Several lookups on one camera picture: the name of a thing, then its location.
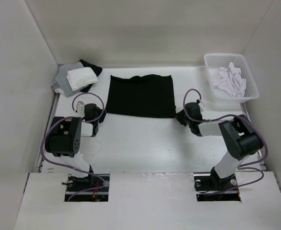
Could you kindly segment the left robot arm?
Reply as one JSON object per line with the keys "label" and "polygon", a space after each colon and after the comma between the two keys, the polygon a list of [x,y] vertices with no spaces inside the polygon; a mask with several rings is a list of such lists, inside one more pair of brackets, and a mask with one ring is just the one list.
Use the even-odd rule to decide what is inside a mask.
{"label": "left robot arm", "polygon": [[81,177],[74,176],[72,181],[78,183],[82,190],[90,191],[94,187],[95,176],[91,165],[80,153],[81,137],[97,135],[98,126],[104,121],[106,110],[94,103],[80,102],[76,112],[84,117],[56,116],[53,118],[40,151],[44,161],[81,173]]}

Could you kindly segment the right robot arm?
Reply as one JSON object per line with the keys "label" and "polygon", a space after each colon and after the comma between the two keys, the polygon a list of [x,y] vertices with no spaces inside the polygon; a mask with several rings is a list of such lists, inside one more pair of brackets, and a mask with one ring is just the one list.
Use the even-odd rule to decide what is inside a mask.
{"label": "right robot arm", "polygon": [[187,103],[175,115],[183,126],[188,126],[198,137],[221,136],[226,145],[226,153],[215,165],[209,176],[195,176],[198,192],[223,191],[234,185],[234,172],[250,155],[264,147],[255,129],[247,123],[247,117],[240,115],[231,120],[205,121],[202,118],[200,102]]}

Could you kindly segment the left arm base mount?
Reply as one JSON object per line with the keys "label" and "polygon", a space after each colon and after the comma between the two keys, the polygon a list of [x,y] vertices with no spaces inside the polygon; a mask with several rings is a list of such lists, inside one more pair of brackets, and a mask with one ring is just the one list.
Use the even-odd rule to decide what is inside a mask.
{"label": "left arm base mount", "polygon": [[65,202],[108,202],[110,174],[86,176],[84,178],[69,175],[65,186]]}

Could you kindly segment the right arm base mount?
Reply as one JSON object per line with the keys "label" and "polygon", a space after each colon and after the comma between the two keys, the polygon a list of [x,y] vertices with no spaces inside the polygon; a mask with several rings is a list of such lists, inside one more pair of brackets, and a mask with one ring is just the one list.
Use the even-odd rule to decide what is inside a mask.
{"label": "right arm base mount", "polygon": [[221,180],[210,173],[194,174],[194,188],[199,202],[241,201],[238,188],[230,190],[236,186],[234,174]]}

